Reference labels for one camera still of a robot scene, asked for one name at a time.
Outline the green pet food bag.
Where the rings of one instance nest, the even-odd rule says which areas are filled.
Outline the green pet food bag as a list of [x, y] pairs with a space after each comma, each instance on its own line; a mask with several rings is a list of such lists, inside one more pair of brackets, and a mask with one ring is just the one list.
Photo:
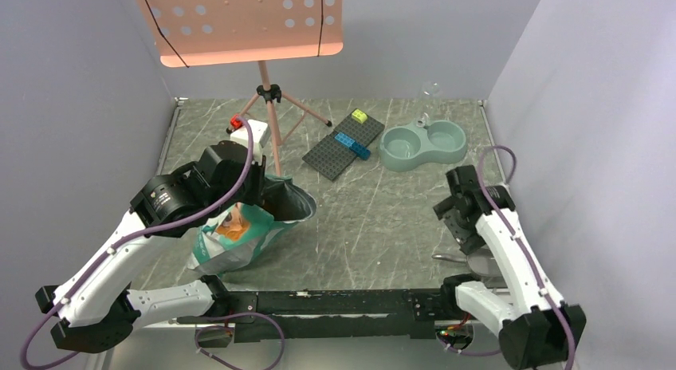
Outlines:
[[289, 176], [266, 176], [262, 199], [261, 206], [236, 203], [200, 226], [187, 268], [206, 275], [240, 270], [317, 210], [316, 199]]

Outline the metal food scoop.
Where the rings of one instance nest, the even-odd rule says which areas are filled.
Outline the metal food scoop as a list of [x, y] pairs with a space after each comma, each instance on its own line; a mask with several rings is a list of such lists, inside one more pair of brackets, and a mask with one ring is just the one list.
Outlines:
[[501, 278], [496, 258], [488, 250], [477, 250], [470, 255], [432, 254], [435, 260], [466, 264], [469, 270], [481, 278]]

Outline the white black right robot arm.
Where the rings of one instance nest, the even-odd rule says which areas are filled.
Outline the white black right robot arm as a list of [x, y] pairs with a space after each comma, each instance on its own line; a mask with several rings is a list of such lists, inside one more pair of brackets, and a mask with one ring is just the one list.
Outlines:
[[441, 286], [442, 305], [479, 320], [498, 340], [512, 369], [563, 363], [571, 368], [587, 318], [545, 274], [503, 185], [486, 186], [473, 165], [446, 173], [450, 195], [434, 205], [465, 255], [490, 250], [511, 296], [505, 301], [478, 276], [454, 275]]

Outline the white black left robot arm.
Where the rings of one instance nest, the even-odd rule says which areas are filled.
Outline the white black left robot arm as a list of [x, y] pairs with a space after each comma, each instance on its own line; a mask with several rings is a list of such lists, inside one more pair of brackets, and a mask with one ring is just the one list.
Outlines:
[[50, 330], [57, 348], [104, 352], [147, 325], [228, 313], [229, 294], [212, 275], [150, 291], [133, 290], [131, 283], [189, 230], [236, 203], [258, 205], [265, 168], [264, 156], [225, 140], [150, 179], [96, 255], [66, 283], [37, 292], [41, 311], [57, 317]]

